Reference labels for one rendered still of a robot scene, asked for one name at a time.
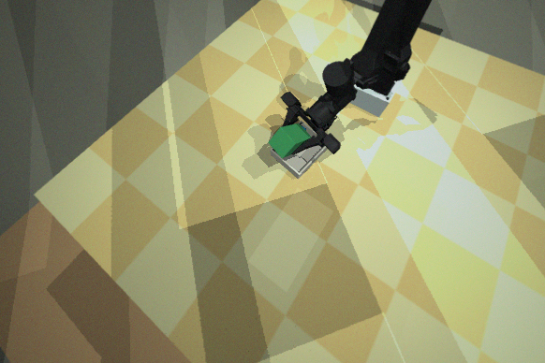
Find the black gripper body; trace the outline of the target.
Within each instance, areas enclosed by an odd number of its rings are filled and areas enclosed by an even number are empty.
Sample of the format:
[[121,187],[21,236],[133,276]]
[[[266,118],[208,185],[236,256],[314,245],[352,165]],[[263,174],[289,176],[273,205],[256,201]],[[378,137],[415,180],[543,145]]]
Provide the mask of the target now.
[[[335,154],[341,148],[341,143],[331,134],[327,134],[322,127],[327,124],[341,110],[337,104],[326,94],[320,96],[318,101],[306,111],[302,109],[300,101],[291,93],[286,92],[281,99],[288,106],[290,111],[302,119],[317,133],[316,138],[326,146],[332,154]],[[306,116],[310,117],[309,120]],[[314,125],[317,124],[317,127]]]

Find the green square cup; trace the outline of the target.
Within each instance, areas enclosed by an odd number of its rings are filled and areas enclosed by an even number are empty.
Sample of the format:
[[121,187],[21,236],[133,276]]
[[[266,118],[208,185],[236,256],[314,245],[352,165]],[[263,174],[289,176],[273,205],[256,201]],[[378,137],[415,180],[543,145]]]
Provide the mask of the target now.
[[268,142],[281,158],[291,155],[311,136],[299,123],[280,127]]

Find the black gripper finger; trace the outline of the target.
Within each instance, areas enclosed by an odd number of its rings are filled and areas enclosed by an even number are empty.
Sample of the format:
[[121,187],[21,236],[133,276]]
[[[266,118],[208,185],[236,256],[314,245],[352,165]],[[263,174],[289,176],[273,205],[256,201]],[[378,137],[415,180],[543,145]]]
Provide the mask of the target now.
[[298,152],[302,152],[308,148],[315,147],[318,145],[321,146],[322,148],[324,147],[322,143],[315,136],[312,136],[308,140],[306,140],[299,148],[297,148],[292,154],[294,155]]
[[285,118],[283,126],[292,125],[296,123],[298,121],[297,117],[290,111],[289,108],[286,108],[286,110],[287,110],[287,116]]

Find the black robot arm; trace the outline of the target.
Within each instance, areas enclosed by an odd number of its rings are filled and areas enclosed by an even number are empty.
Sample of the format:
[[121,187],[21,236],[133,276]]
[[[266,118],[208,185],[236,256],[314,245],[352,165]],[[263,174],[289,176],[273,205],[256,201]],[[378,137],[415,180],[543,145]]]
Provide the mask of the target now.
[[328,64],[322,73],[329,96],[342,110],[357,89],[389,95],[411,66],[411,41],[432,0],[386,0],[361,51]]

